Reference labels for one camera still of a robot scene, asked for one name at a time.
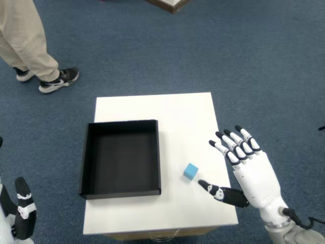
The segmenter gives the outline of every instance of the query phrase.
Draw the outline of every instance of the blue carpet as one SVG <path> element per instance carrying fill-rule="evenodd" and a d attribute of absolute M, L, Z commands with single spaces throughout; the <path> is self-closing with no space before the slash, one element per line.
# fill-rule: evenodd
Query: blue carpet
<path fill-rule="evenodd" d="M 247 128 L 286 203 L 305 222 L 325 219 L 325 131 L 317 130 L 325 125 L 324 1 L 192 0 L 175 15 L 144 0 L 35 3 L 49 53 L 81 71 L 47 96 L 0 61 L 0 173 L 13 199 L 16 177 L 30 185 L 36 243 L 152 243 L 82 235 L 84 132 L 103 96 L 211 92 L 220 130 Z M 170 243 L 271 243 L 258 210 L 237 214 L 237 226 Z"/>

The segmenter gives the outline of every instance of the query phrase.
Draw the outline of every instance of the beige pants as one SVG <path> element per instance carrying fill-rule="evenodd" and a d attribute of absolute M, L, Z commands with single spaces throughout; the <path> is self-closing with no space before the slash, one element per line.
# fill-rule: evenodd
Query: beige pants
<path fill-rule="evenodd" d="M 33 0 L 0 0 L 0 57 L 41 80 L 59 77 L 58 64 L 47 53 L 43 24 Z"/>

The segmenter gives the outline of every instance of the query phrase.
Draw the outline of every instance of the black sneaker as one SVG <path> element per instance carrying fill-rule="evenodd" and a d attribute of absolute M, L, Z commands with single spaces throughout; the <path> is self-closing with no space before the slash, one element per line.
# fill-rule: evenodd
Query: black sneaker
<path fill-rule="evenodd" d="M 20 82 L 26 82 L 26 81 L 29 81 L 33 76 L 34 74 L 27 70 L 27 71 L 22 71 L 16 67 L 14 67 L 14 70 L 16 71 L 17 75 L 16 75 L 16 79 Z"/>
<path fill-rule="evenodd" d="M 40 81 L 39 90 L 41 93 L 51 93 L 62 87 L 71 85 L 78 77 L 79 71 L 77 68 L 60 70 L 60 76 L 57 79 L 51 82 Z"/>

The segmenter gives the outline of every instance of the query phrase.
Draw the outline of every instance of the cable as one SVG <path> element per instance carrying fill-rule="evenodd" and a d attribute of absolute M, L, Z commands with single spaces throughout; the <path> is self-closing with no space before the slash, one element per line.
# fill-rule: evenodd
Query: cable
<path fill-rule="evenodd" d="M 291 209 L 291 208 L 282 209 L 282 213 L 284 215 L 286 215 L 286 216 L 289 216 L 295 222 L 296 225 L 299 225 L 301 228 L 304 228 L 306 230 L 309 230 L 309 229 L 313 228 L 314 221 L 319 222 L 321 224 L 325 224 L 324 220 L 319 220 L 319 219 L 316 219 L 316 218 L 313 218 L 313 217 L 308 217 L 310 223 L 309 223 L 309 225 L 304 225 L 302 223 L 302 221 L 299 219 L 299 217 L 296 215 L 295 211 L 293 209 Z"/>

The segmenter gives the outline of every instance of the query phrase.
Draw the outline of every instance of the black box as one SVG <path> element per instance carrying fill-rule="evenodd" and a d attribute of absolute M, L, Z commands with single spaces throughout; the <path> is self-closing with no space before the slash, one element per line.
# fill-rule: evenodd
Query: black box
<path fill-rule="evenodd" d="M 88 124 L 80 196 L 99 199 L 160 194 L 158 121 Z"/>

